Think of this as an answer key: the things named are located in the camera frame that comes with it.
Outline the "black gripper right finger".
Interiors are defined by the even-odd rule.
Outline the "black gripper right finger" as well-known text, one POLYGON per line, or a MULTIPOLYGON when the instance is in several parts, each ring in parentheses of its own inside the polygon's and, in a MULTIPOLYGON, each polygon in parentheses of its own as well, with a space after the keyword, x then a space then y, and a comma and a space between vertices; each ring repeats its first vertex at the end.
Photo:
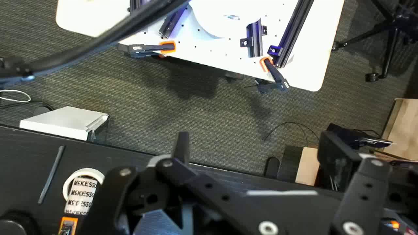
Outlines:
POLYGON ((335 133, 325 130, 320 134, 317 160, 322 169, 324 185, 331 190, 343 191, 362 157, 335 133))

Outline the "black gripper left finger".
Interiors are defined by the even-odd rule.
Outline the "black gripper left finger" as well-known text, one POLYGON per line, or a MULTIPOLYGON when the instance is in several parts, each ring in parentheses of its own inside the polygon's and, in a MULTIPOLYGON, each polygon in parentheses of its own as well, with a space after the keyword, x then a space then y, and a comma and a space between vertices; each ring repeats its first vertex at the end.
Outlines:
POLYGON ((175 142, 172 156, 183 161, 184 164, 189 163, 189 133, 179 131, 177 139, 175 142))

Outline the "white robot base table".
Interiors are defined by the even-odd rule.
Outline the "white robot base table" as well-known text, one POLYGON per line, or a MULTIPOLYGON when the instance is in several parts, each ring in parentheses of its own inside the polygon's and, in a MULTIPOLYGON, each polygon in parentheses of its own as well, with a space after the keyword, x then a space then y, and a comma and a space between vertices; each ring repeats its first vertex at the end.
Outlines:
MULTIPOLYGON (((56 23, 68 31, 96 36, 147 0, 57 0, 56 23)), ((279 44, 301 0, 189 0, 172 32, 162 20, 139 30, 126 44, 172 43, 168 54, 270 82, 264 60, 279 44)), ((313 0, 288 58, 277 70, 292 87, 322 86, 345 0, 313 0)))

